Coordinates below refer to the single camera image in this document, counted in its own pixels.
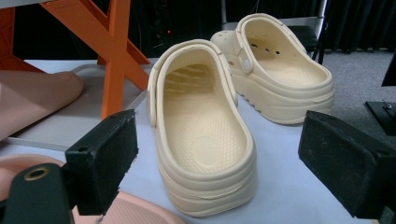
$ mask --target black curtain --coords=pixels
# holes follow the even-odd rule
[[[227,0],[227,21],[248,14],[267,13],[278,19],[316,16],[320,0]],[[328,0],[326,48],[352,52],[357,49],[396,48],[395,0]]]

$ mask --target textured footbed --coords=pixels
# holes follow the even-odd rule
[[[52,162],[63,165],[63,162],[39,155],[13,155],[0,157],[0,201],[8,197],[13,177],[19,172],[40,163]],[[94,223],[184,223],[179,217],[160,206],[137,198],[134,195],[120,192],[113,201],[106,215],[80,216],[75,207],[73,217],[77,224]]]
[[[192,57],[200,62],[199,52]],[[243,157],[246,139],[225,99],[214,62],[186,65],[167,74],[163,106],[169,148],[186,170],[214,173]]]
[[[327,74],[315,66],[269,19],[247,22],[247,42],[259,65],[280,83],[296,87],[309,87],[323,82]]]

